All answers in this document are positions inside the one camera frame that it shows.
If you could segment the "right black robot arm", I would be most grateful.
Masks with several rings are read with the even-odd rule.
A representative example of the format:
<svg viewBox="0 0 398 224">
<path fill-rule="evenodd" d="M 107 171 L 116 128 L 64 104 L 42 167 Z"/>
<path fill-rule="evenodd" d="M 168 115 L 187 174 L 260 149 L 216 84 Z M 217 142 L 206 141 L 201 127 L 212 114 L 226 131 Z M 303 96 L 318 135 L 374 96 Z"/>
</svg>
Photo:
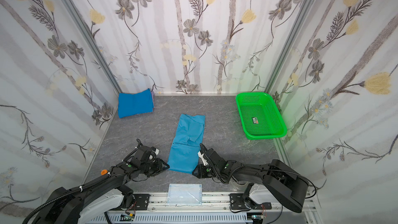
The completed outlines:
<svg viewBox="0 0 398 224">
<path fill-rule="evenodd" d="M 218 178 L 228 184 L 232 178 L 263 185 L 285 208 L 301 213 L 306 199 L 309 180 L 298 174 L 280 160 L 255 165 L 243 164 L 235 160 L 223 161 L 221 164 L 209 162 L 208 165 L 198 164 L 192 171 L 197 178 Z"/>
</svg>

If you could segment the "green plastic basket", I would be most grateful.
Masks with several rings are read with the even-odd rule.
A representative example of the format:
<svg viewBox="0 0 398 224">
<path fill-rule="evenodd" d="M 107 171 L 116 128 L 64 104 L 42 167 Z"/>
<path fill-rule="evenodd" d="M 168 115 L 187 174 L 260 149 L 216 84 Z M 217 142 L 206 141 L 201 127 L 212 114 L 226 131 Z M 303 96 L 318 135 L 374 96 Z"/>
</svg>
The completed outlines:
<svg viewBox="0 0 398 224">
<path fill-rule="evenodd" d="M 287 135 L 286 124 L 269 94 L 244 92 L 235 99 L 243 132 L 248 140 L 272 140 Z M 253 124 L 252 117 L 257 117 L 259 124 Z"/>
</svg>

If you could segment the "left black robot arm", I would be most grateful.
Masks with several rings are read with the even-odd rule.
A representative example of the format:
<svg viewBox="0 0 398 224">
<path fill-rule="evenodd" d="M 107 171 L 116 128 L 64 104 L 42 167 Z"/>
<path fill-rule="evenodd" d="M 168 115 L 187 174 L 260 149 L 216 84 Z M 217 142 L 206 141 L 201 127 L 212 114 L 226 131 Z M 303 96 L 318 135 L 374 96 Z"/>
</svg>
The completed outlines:
<svg viewBox="0 0 398 224">
<path fill-rule="evenodd" d="M 111 190 L 121 189 L 122 195 L 130 192 L 126 183 L 144 174 L 154 177 L 170 166 L 160 158 L 135 166 L 129 162 L 120 162 L 104 175 L 77 187 L 56 189 L 45 203 L 34 209 L 24 219 L 27 224 L 34 218 L 34 224 L 76 224 L 83 219 L 82 211 L 95 200 Z"/>
</svg>

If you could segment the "teal t-shirt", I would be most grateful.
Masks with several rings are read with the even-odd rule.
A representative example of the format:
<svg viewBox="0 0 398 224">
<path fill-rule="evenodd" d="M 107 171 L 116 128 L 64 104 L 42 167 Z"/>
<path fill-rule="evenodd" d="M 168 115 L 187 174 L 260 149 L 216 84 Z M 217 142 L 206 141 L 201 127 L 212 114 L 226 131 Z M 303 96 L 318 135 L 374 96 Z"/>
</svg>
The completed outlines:
<svg viewBox="0 0 398 224">
<path fill-rule="evenodd" d="M 205 116 L 180 116 L 167 162 L 170 170 L 187 174 L 193 172 L 199 162 L 198 152 L 204 129 Z"/>
</svg>

